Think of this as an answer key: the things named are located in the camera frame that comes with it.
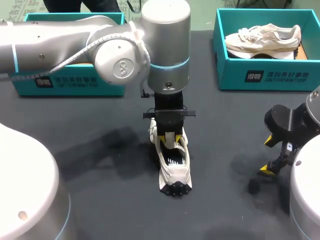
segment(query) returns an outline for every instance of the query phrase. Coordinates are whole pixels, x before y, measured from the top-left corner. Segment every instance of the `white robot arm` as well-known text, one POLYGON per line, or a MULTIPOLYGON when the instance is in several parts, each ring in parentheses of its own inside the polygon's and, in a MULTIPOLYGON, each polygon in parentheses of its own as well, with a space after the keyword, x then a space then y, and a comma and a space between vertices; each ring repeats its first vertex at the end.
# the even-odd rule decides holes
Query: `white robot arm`
MULTIPOLYGON (((0 82, 32 80, 83 63, 93 64, 111 84, 140 81, 142 97, 151 96, 143 88, 147 81, 155 107, 143 116, 151 118, 150 140, 159 152, 160 189, 188 193, 190 159, 183 125, 191 113, 184 109, 182 90, 189 82, 190 7, 185 0, 149 0, 142 17, 124 25, 97 15, 68 22, 0 22, 0 33, 0 82), (181 153, 181 164, 171 159, 172 151, 181 153)), ((1 124, 0 133, 0 187, 6 203, 0 204, 6 222, 0 240, 77 239, 71 199, 51 153, 1 124), (16 143, 22 151, 16 151, 16 143)))

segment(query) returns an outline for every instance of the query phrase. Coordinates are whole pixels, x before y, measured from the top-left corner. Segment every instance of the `metal cylinder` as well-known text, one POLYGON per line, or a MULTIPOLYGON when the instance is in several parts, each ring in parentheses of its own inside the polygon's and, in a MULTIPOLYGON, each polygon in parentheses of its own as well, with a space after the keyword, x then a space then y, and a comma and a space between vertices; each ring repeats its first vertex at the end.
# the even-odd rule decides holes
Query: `metal cylinder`
POLYGON ((320 237, 320 135, 311 139, 298 152, 291 171, 290 220, 297 240, 320 237))
POLYGON ((314 122, 320 126, 320 86, 306 98, 306 109, 314 122))
POLYGON ((76 240, 71 200, 51 153, 0 124, 0 240, 76 240))
POLYGON ((76 240, 70 195, 60 179, 58 189, 44 216, 16 240, 76 240))
POLYGON ((151 69, 148 86, 156 93, 173 94, 189 82, 190 6, 185 0, 149 0, 140 19, 151 69))

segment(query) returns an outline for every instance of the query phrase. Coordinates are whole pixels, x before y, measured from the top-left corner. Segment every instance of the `shoe sole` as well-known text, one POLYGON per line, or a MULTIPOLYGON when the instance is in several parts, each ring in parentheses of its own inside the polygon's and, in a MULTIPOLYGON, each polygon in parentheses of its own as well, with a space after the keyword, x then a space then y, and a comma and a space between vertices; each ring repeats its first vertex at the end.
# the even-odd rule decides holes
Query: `shoe sole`
POLYGON ((176 181, 172 185, 166 184, 160 191, 167 196, 181 197, 187 195, 191 190, 192 188, 188 184, 176 181))
POLYGON ((227 49, 232 55, 241 59, 252 59, 257 55, 267 55, 273 59, 295 59, 295 51, 273 51, 273 50, 262 50, 257 52, 239 52, 227 49))

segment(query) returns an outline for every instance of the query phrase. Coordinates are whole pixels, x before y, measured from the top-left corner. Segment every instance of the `robotic arm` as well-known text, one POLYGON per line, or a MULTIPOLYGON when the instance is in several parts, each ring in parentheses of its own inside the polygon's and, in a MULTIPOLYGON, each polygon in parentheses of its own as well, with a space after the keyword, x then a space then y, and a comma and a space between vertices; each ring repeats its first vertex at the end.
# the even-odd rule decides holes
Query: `robotic arm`
POLYGON ((271 135, 264 143, 272 148, 282 142, 280 156, 269 161, 260 170, 268 175, 277 175, 287 164, 292 166, 298 151, 320 134, 320 86, 296 109, 275 105, 264 116, 271 135))
POLYGON ((141 97, 154 97, 154 112, 143 118, 151 119, 160 189, 181 195, 191 189, 184 119, 195 115, 185 109, 182 93, 189 82, 190 19, 185 0, 149 0, 142 17, 124 25, 100 15, 67 22, 0 22, 0 82, 33 80, 83 63, 93 64, 110 84, 140 81, 141 97), (146 82, 154 93, 146 93, 146 82), (172 160, 176 152, 171 150, 179 150, 183 160, 172 160))

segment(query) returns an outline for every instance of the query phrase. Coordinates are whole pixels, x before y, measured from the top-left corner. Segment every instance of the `cable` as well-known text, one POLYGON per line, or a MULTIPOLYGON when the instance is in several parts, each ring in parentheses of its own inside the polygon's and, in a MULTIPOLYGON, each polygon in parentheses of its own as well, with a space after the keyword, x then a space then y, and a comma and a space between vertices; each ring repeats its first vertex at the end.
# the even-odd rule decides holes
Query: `cable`
POLYGON ((131 5, 130 1, 127 0, 126 3, 128 4, 131 12, 133 12, 134 14, 139 14, 141 12, 141 7, 142 7, 142 0, 139 0, 139 10, 138 11, 135 11, 133 6, 131 5))

